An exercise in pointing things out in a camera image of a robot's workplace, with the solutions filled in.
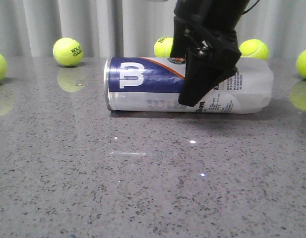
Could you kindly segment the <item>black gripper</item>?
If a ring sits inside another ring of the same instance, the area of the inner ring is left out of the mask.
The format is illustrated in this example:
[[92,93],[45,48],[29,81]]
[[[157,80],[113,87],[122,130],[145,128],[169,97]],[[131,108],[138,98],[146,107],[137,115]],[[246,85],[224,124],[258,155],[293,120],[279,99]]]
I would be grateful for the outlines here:
[[240,0],[179,0],[174,10],[170,57],[185,58],[178,102],[195,106],[210,90],[235,75],[241,57],[235,27]]

